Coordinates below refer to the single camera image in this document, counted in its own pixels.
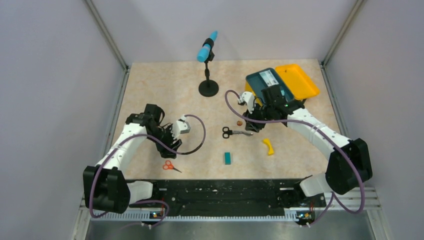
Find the teal divided tray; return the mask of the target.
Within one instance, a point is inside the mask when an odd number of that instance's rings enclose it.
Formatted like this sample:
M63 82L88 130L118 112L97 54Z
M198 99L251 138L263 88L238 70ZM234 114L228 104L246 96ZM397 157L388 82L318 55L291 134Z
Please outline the teal divided tray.
M294 95L277 74L274 68L266 68L245 77L245 91L252 92L261 100L264 100L262 90L271 86L278 86L279 91L285 99L290 102L294 100Z

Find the white teal label packet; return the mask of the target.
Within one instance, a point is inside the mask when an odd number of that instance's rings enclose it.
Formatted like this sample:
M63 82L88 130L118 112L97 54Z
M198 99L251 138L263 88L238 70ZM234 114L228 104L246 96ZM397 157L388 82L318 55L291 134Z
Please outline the white teal label packet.
M267 87L278 86L282 84L282 79L273 68L266 70L264 69L259 72L259 75Z

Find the black handled bandage shears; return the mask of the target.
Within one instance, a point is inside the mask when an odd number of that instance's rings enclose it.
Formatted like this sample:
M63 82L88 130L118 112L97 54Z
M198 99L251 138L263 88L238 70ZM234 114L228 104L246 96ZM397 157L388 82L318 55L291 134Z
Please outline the black handled bandage shears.
M254 134L252 132L248 131L242 131L242 130L231 130L229 127L224 126L222 128L222 137L224 139L229 139L232 135L245 135L245 136L253 136Z

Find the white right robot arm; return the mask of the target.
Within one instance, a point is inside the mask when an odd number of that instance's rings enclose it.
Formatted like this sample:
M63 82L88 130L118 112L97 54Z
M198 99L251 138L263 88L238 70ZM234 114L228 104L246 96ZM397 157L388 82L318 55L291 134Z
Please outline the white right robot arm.
M315 118L301 100L288 101L277 86L262 90L262 104L249 91L239 97L239 104L246 105L243 114L248 118L246 126L254 132L265 124L281 120L282 123L305 137L328 160L326 171L300 181L293 192L293 200L299 206L307 206L315 195L335 192L343 195L359 187L373 176L369 149L361 138L352 140L332 130Z

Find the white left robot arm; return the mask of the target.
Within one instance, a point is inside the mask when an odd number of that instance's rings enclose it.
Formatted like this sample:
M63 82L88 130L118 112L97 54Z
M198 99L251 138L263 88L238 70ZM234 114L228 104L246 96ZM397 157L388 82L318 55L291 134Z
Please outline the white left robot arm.
M121 214L129 205L140 200L149 207L160 202L161 194L153 188L153 183L128 183L124 173L137 149L146 140L155 142L162 158L176 158L176 151L182 144L178 136L188 133L190 126L184 115L175 123L162 126L164 115L163 109L155 104L147 104L141 113L130 114L106 155L96 165L85 168L83 191L89 210Z

